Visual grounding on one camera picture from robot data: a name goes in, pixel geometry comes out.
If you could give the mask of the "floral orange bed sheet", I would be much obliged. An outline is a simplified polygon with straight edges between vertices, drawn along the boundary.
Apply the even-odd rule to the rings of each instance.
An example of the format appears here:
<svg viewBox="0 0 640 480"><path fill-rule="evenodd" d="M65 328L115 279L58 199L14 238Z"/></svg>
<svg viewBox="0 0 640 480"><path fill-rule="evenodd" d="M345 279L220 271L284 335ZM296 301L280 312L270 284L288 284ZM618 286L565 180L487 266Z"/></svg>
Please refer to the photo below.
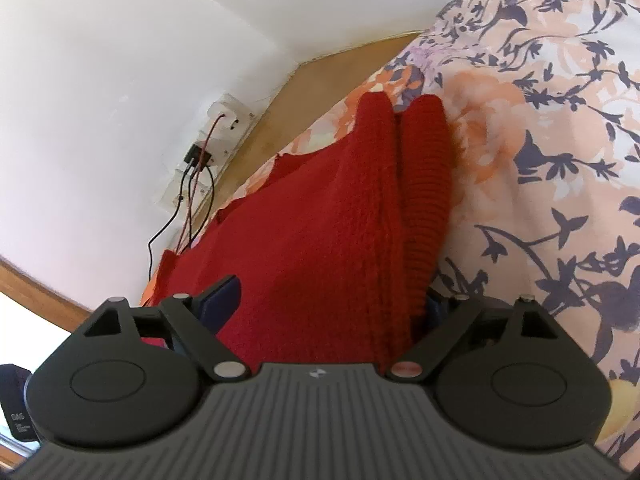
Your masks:
<svg viewBox="0 0 640 480"><path fill-rule="evenodd" d="M363 92L439 96L454 135L436 286L532 292L610 378L600 443L639 463L639 0L452 0L285 148L346 136Z"/></svg>

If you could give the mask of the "black power adapter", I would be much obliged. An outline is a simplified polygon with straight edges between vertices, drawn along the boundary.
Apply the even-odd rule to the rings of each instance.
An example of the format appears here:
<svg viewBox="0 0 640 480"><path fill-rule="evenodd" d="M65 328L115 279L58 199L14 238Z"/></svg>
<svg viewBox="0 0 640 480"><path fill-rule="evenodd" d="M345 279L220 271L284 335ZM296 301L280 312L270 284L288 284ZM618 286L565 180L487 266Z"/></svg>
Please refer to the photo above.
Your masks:
<svg viewBox="0 0 640 480"><path fill-rule="evenodd" d="M188 168L201 170L208 165L211 158L212 155L201 144L192 144L183 161Z"/></svg>

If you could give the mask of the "wooden door frame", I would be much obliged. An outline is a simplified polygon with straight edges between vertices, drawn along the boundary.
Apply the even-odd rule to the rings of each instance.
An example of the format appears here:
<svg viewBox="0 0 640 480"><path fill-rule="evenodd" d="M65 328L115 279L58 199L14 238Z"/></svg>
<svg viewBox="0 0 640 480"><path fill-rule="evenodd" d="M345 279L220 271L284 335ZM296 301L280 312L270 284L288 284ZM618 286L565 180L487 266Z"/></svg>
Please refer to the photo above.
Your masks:
<svg viewBox="0 0 640 480"><path fill-rule="evenodd" d="M3 295L62 330L73 332L91 315L89 310L32 280L4 259L0 283Z"/></svg>

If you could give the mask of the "white wall socket strip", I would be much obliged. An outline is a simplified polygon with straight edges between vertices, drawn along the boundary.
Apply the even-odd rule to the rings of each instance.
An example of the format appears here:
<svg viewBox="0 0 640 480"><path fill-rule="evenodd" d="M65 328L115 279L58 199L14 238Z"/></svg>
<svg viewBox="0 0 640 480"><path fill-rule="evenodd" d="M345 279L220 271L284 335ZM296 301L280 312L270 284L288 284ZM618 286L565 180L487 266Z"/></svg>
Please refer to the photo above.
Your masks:
<svg viewBox="0 0 640 480"><path fill-rule="evenodd" d="M246 136L253 128L256 115L241 101L229 93L223 93L209 105L208 110L194 122L194 135L169 166L166 183L154 197L153 203L170 211L177 205L180 179L186 170L184 158L193 144L206 146L209 154L207 165L218 177L229 166Z"/></svg>

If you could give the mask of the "red knitted sweater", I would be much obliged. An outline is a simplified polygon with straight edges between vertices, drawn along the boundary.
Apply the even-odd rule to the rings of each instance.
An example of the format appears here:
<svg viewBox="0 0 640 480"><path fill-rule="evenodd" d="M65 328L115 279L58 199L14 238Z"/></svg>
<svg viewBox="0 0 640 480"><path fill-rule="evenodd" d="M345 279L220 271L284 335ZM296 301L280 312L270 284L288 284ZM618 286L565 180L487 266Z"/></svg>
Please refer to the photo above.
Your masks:
<svg viewBox="0 0 640 480"><path fill-rule="evenodd" d="M264 185L216 214L194 247L165 252L150 304L228 275L239 307L219 340L265 363L388 367L413 343L451 209L454 149L442 101L395 112L358 102L343 139L277 157Z"/></svg>

